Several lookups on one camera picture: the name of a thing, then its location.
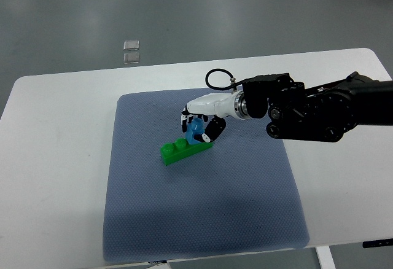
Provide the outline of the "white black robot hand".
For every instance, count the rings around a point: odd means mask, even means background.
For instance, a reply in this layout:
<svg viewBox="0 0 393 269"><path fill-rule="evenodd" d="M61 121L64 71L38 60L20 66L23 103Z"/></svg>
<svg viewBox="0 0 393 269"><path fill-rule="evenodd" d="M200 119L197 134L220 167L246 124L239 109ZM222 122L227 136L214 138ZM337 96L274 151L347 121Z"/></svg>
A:
<svg viewBox="0 0 393 269"><path fill-rule="evenodd" d="M189 101L181 112L182 131L184 133L187 131L188 124L195 117L207 122L209 116L212 116L212 119L204 129L204 133L196 134L194 137L199 142L215 141L226 127L225 117L230 116L240 120L250 118L244 92L240 90L234 93L210 93Z"/></svg>

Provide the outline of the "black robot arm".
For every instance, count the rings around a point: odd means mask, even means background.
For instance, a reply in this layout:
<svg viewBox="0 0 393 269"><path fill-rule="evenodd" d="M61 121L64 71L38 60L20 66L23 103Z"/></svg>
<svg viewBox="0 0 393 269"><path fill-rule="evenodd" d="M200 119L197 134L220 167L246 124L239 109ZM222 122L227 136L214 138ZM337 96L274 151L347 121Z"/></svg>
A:
<svg viewBox="0 0 393 269"><path fill-rule="evenodd" d="M305 88L288 73L261 75L239 82L229 72L235 116L269 116L274 139L337 142L358 125L392 125L392 81L353 72L345 79Z"/></svg>

